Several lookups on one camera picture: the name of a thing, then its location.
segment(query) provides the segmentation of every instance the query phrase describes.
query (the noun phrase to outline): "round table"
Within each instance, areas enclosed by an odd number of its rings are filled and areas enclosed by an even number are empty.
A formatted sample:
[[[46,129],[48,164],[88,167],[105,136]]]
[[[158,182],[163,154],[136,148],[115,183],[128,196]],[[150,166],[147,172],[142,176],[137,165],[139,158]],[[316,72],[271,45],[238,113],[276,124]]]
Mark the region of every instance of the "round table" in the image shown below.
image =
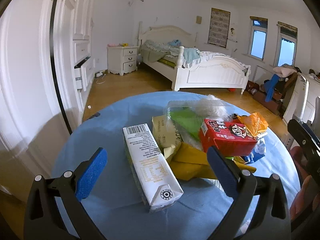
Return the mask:
[[[202,97],[173,91],[129,97],[102,109],[70,136],[56,160],[52,177],[73,171],[98,147],[107,150],[108,163],[90,196],[81,202],[107,239],[205,240],[220,223],[232,199],[205,179],[179,181],[184,191],[180,200],[168,209],[149,214],[133,181],[124,150],[123,127],[147,123],[152,129],[152,116],[163,115],[169,101]],[[235,106],[233,112],[248,114]],[[257,168],[255,175],[279,174],[291,206],[300,190],[296,168],[288,151],[270,129],[266,147],[266,156],[252,164]],[[252,217],[257,200],[255,196],[244,222]],[[77,236],[60,198],[57,204],[68,231]]]

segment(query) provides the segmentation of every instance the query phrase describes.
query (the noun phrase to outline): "nightstand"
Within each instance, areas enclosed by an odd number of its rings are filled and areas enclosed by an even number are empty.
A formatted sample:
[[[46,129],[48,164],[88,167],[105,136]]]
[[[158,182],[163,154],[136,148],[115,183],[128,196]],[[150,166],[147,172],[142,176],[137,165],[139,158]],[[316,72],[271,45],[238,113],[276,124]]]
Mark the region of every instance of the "nightstand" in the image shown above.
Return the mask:
[[[108,73],[120,74],[137,70],[139,46],[108,47]]]

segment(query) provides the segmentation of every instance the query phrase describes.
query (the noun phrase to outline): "orange plastic wrapper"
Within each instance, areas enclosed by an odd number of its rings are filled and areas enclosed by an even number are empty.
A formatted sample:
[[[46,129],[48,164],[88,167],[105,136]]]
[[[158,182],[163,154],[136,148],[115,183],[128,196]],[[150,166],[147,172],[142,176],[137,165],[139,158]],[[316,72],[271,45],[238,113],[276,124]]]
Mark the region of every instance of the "orange plastic wrapper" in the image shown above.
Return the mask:
[[[254,137],[260,133],[264,133],[269,126],[267,121],[258,112],[250,114],[249,116],[238,116],[238,119],[247,127]]]

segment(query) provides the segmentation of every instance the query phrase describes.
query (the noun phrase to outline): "red box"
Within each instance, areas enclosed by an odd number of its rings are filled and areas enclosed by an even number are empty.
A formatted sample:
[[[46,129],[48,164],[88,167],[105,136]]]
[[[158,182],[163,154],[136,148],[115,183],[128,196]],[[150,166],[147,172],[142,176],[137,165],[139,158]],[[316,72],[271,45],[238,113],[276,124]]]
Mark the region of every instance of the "red box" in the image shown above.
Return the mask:
[[[257,140],[244,124],[204,119],[199,131],[204,152],[216,146],[222,155],[248,156]]]

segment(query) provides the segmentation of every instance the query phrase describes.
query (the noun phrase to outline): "silver screw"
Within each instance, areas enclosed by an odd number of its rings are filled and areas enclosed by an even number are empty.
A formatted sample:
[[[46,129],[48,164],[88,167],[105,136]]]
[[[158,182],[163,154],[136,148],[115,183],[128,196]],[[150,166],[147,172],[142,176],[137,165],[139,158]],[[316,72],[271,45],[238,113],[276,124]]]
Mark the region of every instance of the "silver screw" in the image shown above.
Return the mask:
[[[244,176],[250,176],[250,171],[248,170],[242,170],[241,173],[244,175]]]
[[[42,179],[42,176],[41,175],[37,175],[36,177],[35,177],[35,181],[39,181],[39,180],[41,180]]]
[[[276,180],[278,180],[278,179],[280,179],[280,177],[279,177],[279,175],[278,174],[272,174],[272,177],[274,178],[274,179],[276,179]]]
[[[65,178],[69,178],[69,177],[71,177],[71,175],[72,175],[72,172],[71,172],[71,171],[66,171],[66,172],[63,174],[63,176],[64,176]]]

